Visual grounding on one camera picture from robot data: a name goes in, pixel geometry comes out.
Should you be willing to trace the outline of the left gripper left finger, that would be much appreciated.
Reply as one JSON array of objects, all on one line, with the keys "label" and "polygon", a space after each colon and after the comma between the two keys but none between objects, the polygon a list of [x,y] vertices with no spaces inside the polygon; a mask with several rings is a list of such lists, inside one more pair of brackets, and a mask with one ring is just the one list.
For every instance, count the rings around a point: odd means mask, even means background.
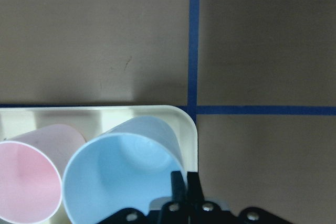
[{"label": "left gripper left finger", "polygon": [[171,172],[172,201],[185,203],[185,182],[180,171]]}]

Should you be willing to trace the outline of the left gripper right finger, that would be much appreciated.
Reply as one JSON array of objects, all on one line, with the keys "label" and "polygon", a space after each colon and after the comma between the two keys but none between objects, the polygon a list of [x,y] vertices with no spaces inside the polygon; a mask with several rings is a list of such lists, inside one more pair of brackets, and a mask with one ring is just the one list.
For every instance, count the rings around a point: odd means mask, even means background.
[{"label": "left gripper right finger", "polygon": [[204,194],[198,172],[187,172],[187,200],[199,206],[204,202]]}]

